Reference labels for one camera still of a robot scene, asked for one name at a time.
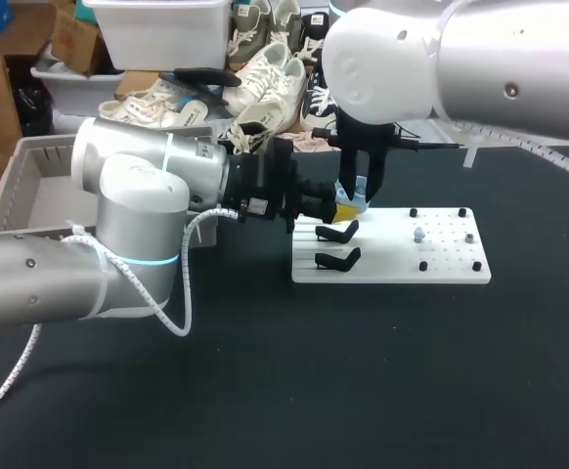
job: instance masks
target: black bracket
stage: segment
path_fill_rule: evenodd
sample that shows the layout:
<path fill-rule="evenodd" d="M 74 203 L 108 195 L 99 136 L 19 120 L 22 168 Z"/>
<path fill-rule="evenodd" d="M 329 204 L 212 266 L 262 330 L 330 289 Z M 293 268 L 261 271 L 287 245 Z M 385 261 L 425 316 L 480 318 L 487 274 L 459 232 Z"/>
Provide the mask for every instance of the black bracket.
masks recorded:
<path fill-rule="evenodd" d="M 355 247 L 345 259 L 339 259 L 338 257 L 318 252 L 315 254 L 315 264 L 317 264 L 318 269 L 324 268 L 345 273 L 350 272 L 360 258 L 361 248 Z"/>
<path fill-rule="evenodd" d="M 340 232 L 338 230 L 333 230 L 329 227 L 315 227 L 315 235 L 319 240 L 320 237 L 327 239 L 328 241 L 338 242 L 339 244 L 347 244 L 350 242 L 354 234 L 359 230 L 359 221 L 354 220 L 347 227 L 347 230 Z"/>
<path fill-rule="evenodd" d="M 196 99 L 221 106 L 227 106 L 228 102 L 221 94 L 213 93 L 207 85 L 229 88 L 241 85 L 241 80 L 230 71 L 216 68 L 176 68 L 173 73 L 161 72 L 158 77 L 196 93 Z"/>

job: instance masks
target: black hook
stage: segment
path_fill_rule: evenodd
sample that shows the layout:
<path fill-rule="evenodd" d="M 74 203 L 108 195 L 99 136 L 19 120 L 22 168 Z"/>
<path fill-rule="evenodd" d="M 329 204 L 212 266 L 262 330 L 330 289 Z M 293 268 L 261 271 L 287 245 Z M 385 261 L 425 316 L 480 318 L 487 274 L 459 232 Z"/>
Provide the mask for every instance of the black hook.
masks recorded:
<path fill-rule="evenodd" d="M 345 259 L 339 259 L 338 257 L 330 256 L 329 254 L 325 254 L 323 252 L 318 252 L 315 254 L 315 264 L 317 264 L 318 269 L 320 267 L 323 267 L 331 271 L 339 271 L 345 273 L 350 272 L 360 258 L 361 248 L 355 247 L 352 249 L 352 252 L 350 252 L 350 255 Z"/>
<path fill-rule="evenodd" d="M 350 242 L 354 234 L 359 230 L 359 221 L 353 220 L 347 230 L 340 232 L 329 227 L 315 227 L 315 235 L 323 237 L 328 241 L 338 242 L 339 244 L 347 244 Z"/>

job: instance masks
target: blue led ring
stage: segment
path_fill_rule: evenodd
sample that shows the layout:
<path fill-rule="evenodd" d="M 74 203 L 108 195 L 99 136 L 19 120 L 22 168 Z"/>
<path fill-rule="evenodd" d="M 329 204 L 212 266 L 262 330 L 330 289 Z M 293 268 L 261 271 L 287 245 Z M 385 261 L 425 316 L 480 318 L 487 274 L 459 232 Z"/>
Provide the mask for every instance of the blue led ring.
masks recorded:
<path fill-rule="evenodd" d="M 123 262 L 126 264 L 133 264 L 135 266 L 165 266 L 167 264 L 173 264 L 178 260 L 178 254 L 174 257 L 170 257 L 169 259 L 163 259 L 162 261 L 140 261 L 139 259 L 130 259 L 128 257 L 119 257 Z"/>

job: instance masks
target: screw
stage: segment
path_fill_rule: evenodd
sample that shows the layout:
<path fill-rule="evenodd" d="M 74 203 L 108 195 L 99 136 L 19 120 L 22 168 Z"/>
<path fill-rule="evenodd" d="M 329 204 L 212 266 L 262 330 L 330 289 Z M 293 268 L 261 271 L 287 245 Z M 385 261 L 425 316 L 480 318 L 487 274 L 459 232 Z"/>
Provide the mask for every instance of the screw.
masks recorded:
<path fill-rule="evenodd" d="M 517 85 L 514 83 L 506 83 L 504 91 L 506 92 L 506 96 L 512 100 L 519 95 L 519 88 L 517 88 Z"/>
<path fill-rule="evenodd" d="M 425 238 L 425 232 L 421 229 L 421 227 L 417 227 L 413 233 L 413 236 L 415 237 L 415 242 L 419 244 Z"/>

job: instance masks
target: white cable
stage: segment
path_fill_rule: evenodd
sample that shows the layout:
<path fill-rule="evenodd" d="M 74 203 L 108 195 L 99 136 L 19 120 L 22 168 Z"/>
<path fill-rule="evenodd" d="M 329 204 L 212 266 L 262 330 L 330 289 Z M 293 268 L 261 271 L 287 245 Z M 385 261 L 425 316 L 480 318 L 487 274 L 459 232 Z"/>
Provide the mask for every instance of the white cable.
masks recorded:
<path fill-rule="evenodd" d="M 454 122 L 454 125 L 460 129 L 466 130 L 467 132 L 481 134 L 485 137 L 492 137 L 503 142 L 508 142 L 509 144 L 520 147 L 521 149 L 525 149 L 526 151 L 549 161 L 569 173 L 569 157 L 545 145 L 541 145 L 539 142 L 533 142 L 508 130 L 497 129 L 486 125 L 471 124 L 467 122 Z"/>
<path fill-rule="evenodd" d="M 41 332 L 41 324 L 36 324 L 32 328 L 32 332 L 30 333 L 30 338 L 28 339 L 28 343 L 23 349 L 22 356 L 15 364 L 15 367 L 11 371 L 11 374 L 9 374 L 7 380 L 4 382 L 2 386 L 0 386 L 0 401 L 2 401 L 2 398 L 4 398 L 9 389 L 11 389 L 11 386 L 13 386 L 13 383 L 15 382 L 16 378 L 22 372 L 23 366 L 28 361 L 28 357 L 30 357 L 32 349 L 34 349 L 34 346 L 37 343 L 37 339 L 39 338 L 39 332 Z"/>
<path fill-rule="evenodd" d="M 202 220 L 210 217 L 225 217 L 237 220 L 239 214 L 235 210 L 229 210 L 227 208 L 213 208 L 211 210 L 206 210 L 205 212 L 202 212 L 199 215 L 197 215 L 185 229 L 185 234 L 183 236 L 183 243 L 181 248 L 181 256 L 180 256 L 181 270 L 183 275 L 183 286 L 185 289 L 185 326 L 182 328 L 174 324 L 174 322 L 160 309 L 156 301 L 152 298 L 151 294 L 143 286 L 143 284 L 137 278 L 137 276 L 133 274 L 128 265 L 124 263 L 121 259 L 119 259 L 110 249 L 100 244 L 100 242 L 97 241 L 94 237 L 90 235 L 75 234 L 62 239 L 62 242 L 84 244 L 92 247 L 97 252 L 100 251 L 104 252 L 109 261 L 114 266 L 116 266 L 119 269 L 119 271 L 126 277 L 126 279 L 137 289 L 137 291 L 146 301 L 146 303 L 154 310 L 154 313 L 160 319 L 160 321 L 172 333 L 174 333 L 177 336 L 184 337 L 191 330 L 191 323 L 192 323 L 191 283 L 189 281 L 189 243 L 191 241 L 191 235 L 194 229 L 197 227 L 197 225 Z M 77 226 L 73 227 L 76 233 L 78 233 L 79 228 L 80 227 Z M 41 324 L 36 324 L 32 328 L 32 332 L 30 333 L 30 338 L 28 339 L 28 343 L 23 349 L 22 356 L 20 357 L 15 367 L 11 371 L 11 374 L 9 374 L 9 377 L 0 387 L 0 401 L 2 401 L 2 398 L 4 398 L 9 389 L 11 389 L 11 386 L 13 386 L 13 383 L 17 379 L 18 375 L 22 372 L 23 367 L 28 361 L 28 358 L 30 357 L 32 350 L 34 349 L 34 346 L 37 343 L 37 339 L 39 338 L 40 332 L 41 332 Z"/>

